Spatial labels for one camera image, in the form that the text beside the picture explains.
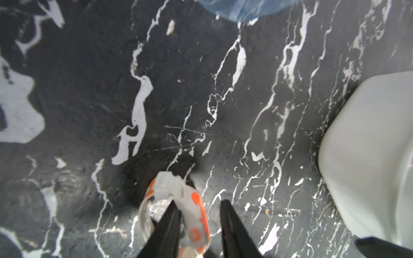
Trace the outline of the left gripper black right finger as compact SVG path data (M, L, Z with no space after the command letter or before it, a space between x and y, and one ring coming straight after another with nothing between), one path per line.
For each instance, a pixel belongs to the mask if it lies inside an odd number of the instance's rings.
M225 258L263 258L229 200L220 203L220 223Z

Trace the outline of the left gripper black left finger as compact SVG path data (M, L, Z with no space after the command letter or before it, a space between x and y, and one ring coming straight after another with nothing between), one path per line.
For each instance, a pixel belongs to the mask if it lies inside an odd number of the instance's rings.
M137 258L177 258L180 231L181 212L172 201Z

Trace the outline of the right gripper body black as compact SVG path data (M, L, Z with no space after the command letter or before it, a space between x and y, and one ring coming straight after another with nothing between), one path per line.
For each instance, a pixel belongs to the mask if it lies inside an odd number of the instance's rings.
M376 237L357 239L358 251L366 258L413 258L413 251Z

